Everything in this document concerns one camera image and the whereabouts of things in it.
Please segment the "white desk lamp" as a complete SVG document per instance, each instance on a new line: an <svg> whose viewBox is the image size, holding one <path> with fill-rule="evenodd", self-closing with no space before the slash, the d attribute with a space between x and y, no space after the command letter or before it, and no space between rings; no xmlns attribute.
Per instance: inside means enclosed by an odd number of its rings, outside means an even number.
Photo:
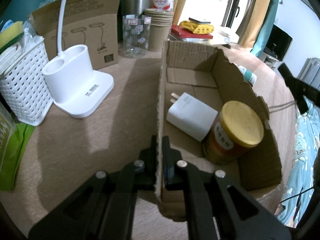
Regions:
<svg viewBox="0 0 320 240"><path fill-rule="evenodd" d="M67 0L61 0L57 24L57 55L43 68L53 102L74 118L91 115L114 88L112 75L94 70L84 44L62 49L63 18Z"/></svg>

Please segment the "brown lamp packaging box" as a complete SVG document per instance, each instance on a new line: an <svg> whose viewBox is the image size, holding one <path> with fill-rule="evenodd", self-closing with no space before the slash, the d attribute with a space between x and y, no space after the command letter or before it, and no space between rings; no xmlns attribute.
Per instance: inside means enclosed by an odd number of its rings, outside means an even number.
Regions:
<svg viewBox="0 0 320 240"><path fill-rule="evenodd" d="M88 47L93 69L119 61L117 13L120 0L67 0L63 18L61 47L77 44ZM57 55L57 27L60 0L32 12L29 17L38 35L43 36L48 59Z"/></svg>

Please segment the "stack of brown paper cups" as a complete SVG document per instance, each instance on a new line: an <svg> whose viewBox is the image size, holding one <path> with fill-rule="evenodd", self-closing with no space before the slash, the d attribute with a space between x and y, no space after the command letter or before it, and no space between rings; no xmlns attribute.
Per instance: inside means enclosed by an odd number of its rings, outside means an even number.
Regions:
<svg viewBox="0 0 320 240"><path fill-rule="evenodd" d="M144 10L144 14L151 17L148 50L153 52L162 51L163 43L167 40L171 31L174 13L172 11L149 8Z"/></svg>

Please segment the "yellow lid can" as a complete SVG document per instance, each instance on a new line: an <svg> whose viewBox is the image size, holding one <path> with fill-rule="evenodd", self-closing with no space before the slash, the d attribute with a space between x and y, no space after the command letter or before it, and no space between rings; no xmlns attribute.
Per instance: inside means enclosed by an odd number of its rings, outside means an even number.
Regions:
<svg viewBox="0 0 320 240"><path fill-rule="evenodd" d="M243 102L228 101L202 142L207 159L226 165L261 143L264 127L259 116Z"/></svg>

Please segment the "yellow snack package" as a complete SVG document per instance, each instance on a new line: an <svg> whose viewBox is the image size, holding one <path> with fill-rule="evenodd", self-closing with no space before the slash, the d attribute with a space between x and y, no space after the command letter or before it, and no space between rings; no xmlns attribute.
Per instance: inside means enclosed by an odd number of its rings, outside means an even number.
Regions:
<svg viewBox="0 0 320 240"><path fill-rule="evenodd" d="M191 31L193 34L210 34L214 31L214 27L210 24L198 24L193 21L182 21L179 26Z"/></svg>

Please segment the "yellow curtain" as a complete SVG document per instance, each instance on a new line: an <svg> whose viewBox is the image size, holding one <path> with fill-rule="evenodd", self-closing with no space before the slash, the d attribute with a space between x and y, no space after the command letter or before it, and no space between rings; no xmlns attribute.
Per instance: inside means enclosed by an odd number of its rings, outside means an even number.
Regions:
<svg viewBox="0 0 320 240"><path fill-rule="evenodd" d="M236 33L239 36L238 44L251 50L257 40L263 25L270 0L251 0Z"/></svg>

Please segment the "yellow green sponge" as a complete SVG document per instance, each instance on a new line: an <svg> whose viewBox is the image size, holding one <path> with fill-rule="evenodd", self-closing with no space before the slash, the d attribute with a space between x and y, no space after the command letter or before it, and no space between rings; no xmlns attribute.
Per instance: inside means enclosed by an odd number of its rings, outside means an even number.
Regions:
<svg viewBox="0 0 320 240"><path fill-rule="evenodd" d="M22 21L14 22L8 26L4 31L1 32L1 53L19 41L23 35L24 30Z"/></svg>

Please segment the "white power adapter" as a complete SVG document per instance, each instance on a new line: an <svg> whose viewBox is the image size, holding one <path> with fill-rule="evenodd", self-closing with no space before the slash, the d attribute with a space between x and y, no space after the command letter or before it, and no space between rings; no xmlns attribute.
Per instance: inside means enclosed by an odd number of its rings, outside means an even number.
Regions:
<svg viewBox="0 0 320 240"><path fill-rule="evenodd" d="M167 121L201 142L210 131L218 111L186 92L180 96L171 93L170 96Z"/></svg>

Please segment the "black monitor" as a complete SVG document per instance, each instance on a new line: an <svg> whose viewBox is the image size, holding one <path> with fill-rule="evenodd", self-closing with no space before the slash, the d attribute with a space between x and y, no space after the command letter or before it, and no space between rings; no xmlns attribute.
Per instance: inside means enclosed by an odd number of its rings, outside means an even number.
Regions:
<svg viewBox="0 0 320 240"><path fill-rule="evenodd" d="M292 40L292 37L288 33L273 25L264 52L279 61L283 61Z"/></svg>

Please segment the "green paper cup package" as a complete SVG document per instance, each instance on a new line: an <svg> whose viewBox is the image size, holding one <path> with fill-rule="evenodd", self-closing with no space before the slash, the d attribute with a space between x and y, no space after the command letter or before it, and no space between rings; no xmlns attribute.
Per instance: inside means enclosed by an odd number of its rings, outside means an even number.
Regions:
<svg viewBox="0 0 320 240"><path fill-rule="evenodd" d="M1 105L1 180L2 191L12 191L15 188L17 171L22 160L27 143L35 127L16 123L7 109Z"/></svg>

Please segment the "white pill bottle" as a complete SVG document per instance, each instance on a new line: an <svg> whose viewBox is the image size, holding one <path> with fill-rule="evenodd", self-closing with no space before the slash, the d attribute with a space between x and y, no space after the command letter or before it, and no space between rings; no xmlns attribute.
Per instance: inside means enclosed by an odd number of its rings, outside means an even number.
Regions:
<svg viewBox="0 0 320 240"><path fill-rule="evenodd" d="M257 76L243 66L238 66L238 69L243 74L244 80L254 86L257 81Z"/></svg>

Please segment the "white perforated plastic basket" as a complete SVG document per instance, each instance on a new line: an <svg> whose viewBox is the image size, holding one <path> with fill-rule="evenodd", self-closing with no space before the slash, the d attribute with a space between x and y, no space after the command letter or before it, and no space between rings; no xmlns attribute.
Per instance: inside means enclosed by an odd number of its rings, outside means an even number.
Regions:
<svg viewBox="0 0 320 240"><path fill-rule="evenodd" d="M42 73L49 62L42 36L1 75L1 95L19 121L39 126L53 98Z"/></svg>

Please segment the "cardboard box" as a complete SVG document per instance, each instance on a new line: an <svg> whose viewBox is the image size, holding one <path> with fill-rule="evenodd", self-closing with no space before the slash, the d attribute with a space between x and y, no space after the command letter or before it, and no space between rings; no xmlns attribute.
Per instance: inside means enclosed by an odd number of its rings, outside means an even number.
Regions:
<svg viewBox="0 0 320 240"><path fill-rule="evenodd" d="M182 159L214 173L213 155L205 154L209 136L224 154L240 145L218 120L222 106L239 101L257 114L264 137L257 146L225 166L268 211L275 213L282 181L279 139L269 107L276 75L251 53L239 48L167 41L159 81L158 139L168 137Z"/></svg>

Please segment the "red book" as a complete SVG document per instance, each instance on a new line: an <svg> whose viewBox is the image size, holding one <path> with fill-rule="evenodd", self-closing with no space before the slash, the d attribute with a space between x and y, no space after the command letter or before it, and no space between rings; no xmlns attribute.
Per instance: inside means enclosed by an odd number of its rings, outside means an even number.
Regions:
<svg viewBox="0 0 320 240"><path fill-rule="evenodd" d="M171 26L171 33L178 38L199 38L204 40L211 40L213 38L211 34L194 34L188 29L182 28L178 25Z"/></svg>

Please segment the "clear patterned glass jar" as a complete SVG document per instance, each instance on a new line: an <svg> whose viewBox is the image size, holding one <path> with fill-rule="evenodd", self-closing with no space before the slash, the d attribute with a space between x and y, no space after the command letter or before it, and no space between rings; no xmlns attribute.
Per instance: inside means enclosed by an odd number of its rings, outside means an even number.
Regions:
<svg viewBox="0 0 320 240"><path fill-rule="evenodd" d="M123 16L123 55L138 58L146 54L149 47L151 17L146 15Z"/></svg>

